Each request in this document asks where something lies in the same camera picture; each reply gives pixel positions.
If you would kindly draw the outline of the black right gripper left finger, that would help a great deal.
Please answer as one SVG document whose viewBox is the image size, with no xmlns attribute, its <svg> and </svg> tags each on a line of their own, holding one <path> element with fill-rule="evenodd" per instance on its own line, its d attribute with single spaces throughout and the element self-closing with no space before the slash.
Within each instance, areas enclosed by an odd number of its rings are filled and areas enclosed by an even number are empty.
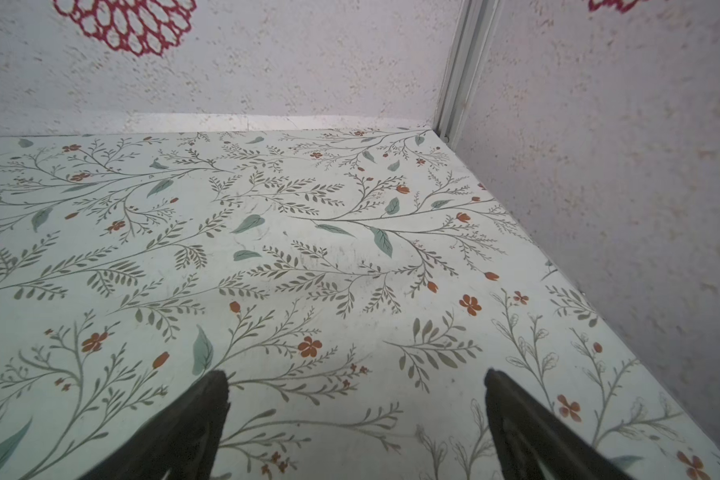
<svg viewBox="0 0 720 480">
<path fill-rule="evenodd" d="M 209 479 L 229 408 L 227 377 L 213 370 L 82 477 Z"/>
</svg>

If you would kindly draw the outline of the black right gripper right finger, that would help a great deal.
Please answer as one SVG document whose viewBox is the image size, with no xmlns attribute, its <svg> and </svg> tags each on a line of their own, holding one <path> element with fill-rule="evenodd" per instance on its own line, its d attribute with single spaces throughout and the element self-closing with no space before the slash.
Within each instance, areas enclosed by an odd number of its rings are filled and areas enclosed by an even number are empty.
<svg viewBox="0 0 720 480">
<path fill-rule="evenodd" d="M 484 385 L 489 429 L 505 479 L 629 477 L 506 373 L 489 369 Z"/>
</svg>

